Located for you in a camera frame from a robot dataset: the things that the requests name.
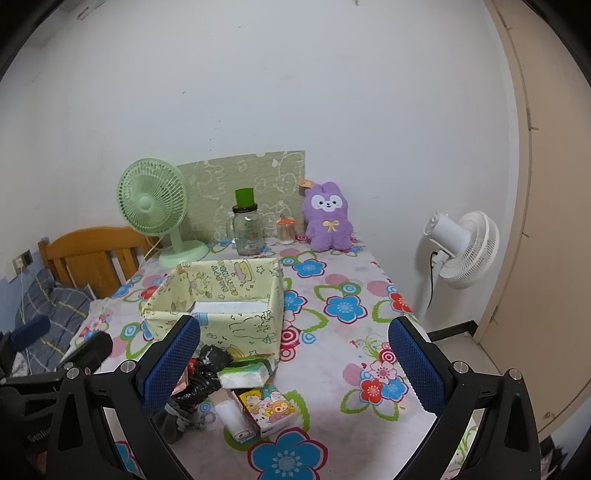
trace fan base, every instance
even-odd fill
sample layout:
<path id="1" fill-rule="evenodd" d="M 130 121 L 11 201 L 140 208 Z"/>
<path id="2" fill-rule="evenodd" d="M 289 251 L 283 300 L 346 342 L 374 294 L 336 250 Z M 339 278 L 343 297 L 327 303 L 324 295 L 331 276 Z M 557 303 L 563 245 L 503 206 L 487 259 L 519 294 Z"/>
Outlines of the fan base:
<path id="1" fill-rule="evenodd" d="M 158 263 L 163 268 L 174 268 L 181 262 L 198 262 L 209 253 L 209 247 L 199 240 L 183 242 L 183 251 L 175 253 L 173 247 L 160 252 Z"/>

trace yellow fabric box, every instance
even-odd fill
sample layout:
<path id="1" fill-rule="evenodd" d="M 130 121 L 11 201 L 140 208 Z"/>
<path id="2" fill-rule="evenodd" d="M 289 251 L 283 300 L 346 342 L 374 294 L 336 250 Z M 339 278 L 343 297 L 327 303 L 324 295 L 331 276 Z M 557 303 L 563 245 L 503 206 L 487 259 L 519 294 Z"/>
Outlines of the yellow fabric box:
<path id="1" fill-rule="evenodd" d="M 224 302 L 230 302 L 228 310 Z M 259 310 L 250 312 L 250 304 L 236 302 L 254 302 L 251 305 Z M 214 305 L 223 313 L 211 313 L 208 307 Z M 244 306 L 248 313 L 235 313 L 236 305 L 238 310 Z M 162 340 L 187 312 L 199 319 L 201 344 L 227 348 L 235 358 L 261 353 L 274 353 L 279 358 L 283 323 L 279 260 L 248 258 L 177 265 L 144 304 L 142 315 L 154 337 Z"/>

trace floor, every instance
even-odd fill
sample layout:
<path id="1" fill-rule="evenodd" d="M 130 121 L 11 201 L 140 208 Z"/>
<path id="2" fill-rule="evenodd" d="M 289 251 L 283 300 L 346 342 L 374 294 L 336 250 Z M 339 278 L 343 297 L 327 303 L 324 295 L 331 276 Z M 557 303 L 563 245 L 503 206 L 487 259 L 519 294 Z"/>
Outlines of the floor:
<path id="1" fill-rule="evenodd" d="M 472 340 L 469 333 L 461 333 L 453 337 L 444 338 L 435 342 L 450 362 L 462 360 L 475 371 L 483 374 L 499 375 L 495 364 L 486 352 Z M 480 424 L 484 410 L 475 410 L 473 418 Z"/>

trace packet of tissues with cartoon print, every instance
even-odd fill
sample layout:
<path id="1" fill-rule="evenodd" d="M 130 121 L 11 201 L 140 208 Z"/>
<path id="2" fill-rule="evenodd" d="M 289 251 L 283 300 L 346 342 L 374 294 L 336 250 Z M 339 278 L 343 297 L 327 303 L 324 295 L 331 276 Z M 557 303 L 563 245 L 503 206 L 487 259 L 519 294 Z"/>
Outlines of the packet of tissues with cartoon print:
<path id="1" fill-rule="evenodd" d="M 235 392 L 247 415 L 252 417 L 261 437 L 277 433 L 293 424 L 299 412 L 273 384 Z"/>

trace wall socket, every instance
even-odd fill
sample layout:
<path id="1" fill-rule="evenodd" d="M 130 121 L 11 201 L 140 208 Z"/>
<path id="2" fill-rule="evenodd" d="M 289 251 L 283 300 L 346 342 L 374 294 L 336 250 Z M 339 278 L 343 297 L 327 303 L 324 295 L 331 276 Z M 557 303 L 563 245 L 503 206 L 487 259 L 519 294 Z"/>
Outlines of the wall socket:
<path id="1" fill-rule="evenodd" d="M 33 256 L 31 255 L 31 251 L 27 250 L 23 254 L 16 257 L 12 260 L 12 266 L 14 267 L 15 273 L 18 275 L 22 273 L 25 268 L 33 263 Z"/>

